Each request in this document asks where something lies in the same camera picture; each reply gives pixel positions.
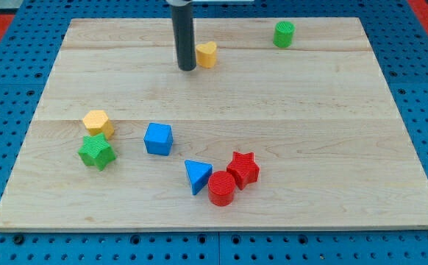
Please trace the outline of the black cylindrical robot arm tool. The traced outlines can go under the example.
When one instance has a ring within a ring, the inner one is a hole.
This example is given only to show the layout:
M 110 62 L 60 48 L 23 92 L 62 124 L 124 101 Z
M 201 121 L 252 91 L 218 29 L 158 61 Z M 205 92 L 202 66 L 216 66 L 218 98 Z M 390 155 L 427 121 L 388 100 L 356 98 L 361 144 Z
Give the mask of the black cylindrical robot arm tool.
M 167 0 L 171 10 L 176 58 L 179 69 L 192 71 L 196 67 L 193 9 L 190 0 Z

